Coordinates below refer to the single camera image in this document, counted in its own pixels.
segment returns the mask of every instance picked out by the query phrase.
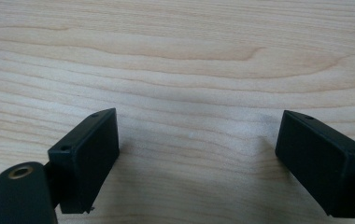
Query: light wood surface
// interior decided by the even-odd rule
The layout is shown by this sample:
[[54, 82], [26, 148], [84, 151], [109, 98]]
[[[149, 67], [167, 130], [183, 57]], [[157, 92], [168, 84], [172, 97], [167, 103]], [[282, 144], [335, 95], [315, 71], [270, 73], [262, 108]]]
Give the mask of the light wood surface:
[[355, 1], [0, 1], [0, 173], [110, 107], [121, 156], [60, 223], [355, 223], [274, 153], [284, 109], [355, 139]]

